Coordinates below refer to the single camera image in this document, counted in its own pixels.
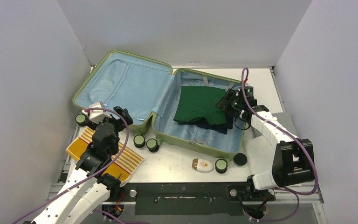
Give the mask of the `navy blue shirt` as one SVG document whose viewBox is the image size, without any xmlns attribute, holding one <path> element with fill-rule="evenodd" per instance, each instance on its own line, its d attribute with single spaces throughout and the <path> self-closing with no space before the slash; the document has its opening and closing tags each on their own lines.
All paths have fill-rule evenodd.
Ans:
<svg viewBox="0 0 358 224">
<path fill-rule="evenodd" d="M 214 130 L 222 134 L 227 134 L 229 129 L 233 128 L 233 118 L 226 117 L 226 123 L 220 125 L 210 125 L 205 118 L 194 122 L 194 125 L 208 130 Z"/>
</svg>

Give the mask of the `green shirt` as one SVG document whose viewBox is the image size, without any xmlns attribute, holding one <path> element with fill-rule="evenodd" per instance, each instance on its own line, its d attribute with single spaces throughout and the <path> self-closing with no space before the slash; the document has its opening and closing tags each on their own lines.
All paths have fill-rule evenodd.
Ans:
<svg viewBox="0 0 358 224">
<path fill-rule="evenodd" d="M 216 107 L 225 93 L 224 89 L 216 87 L 182 86 L 173 120 L 190 123 L 204 119 L 211 126 L 225 124 L 226 114 Z"/>
</svg>

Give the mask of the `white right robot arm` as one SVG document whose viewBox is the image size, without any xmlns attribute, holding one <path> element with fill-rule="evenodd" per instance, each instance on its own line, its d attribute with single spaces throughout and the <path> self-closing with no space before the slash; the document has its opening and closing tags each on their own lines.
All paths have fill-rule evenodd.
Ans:
<svg viewBox="0 0 358 224">
<path fill-rule="evenodd" d="M 246 185 L 248 198 L 256 200 L 263 195 L 264 190 L 316 180 L 311 141 L 290 133 L 266 106 L 258 105 L 251 86 L 238 90 L 228 89 L 216 107 L 248 123 L 275 147 L 272 168 L 253 175 L 251 183 Z"/>
</svg>

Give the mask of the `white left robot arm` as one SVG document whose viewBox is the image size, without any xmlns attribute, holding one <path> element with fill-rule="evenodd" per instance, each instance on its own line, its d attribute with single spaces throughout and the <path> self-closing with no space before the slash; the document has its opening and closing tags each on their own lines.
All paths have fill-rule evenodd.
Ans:
<svg viewBox="0 0 358 224">
<path fill-rule="evenodd" d="M 33 219 L 34 224 L 62 224 L 70 212 L 83 198 L 84 193 L 94 184 L 101 185 L 102 194 L 110 201 L 120 197 L 120 181 L 114 176 L 105 173 L 124 152 L 126 144 L 119 146 L 118 133 L 122 130 L 130 132 L 129 125 L 133 123 L 127 109 L 116 106 L 113 110 L 102 108 L 104 112 L 111 112 L 119 117 L 111 115 L 105 117 L 101 123 L 95 123 L 86 115 L 96 108 L 87 108 L 81 113 L 85 118 L 80 124 L 95 130 L 92 142 L 88 144 L 86 151 L 81 155 L 71 174 L 71 179 L 63 186 L 62 191 L 44 204 L 30 211 L 32 214 L 40 209 L 43 211 Z"/>
</svg>

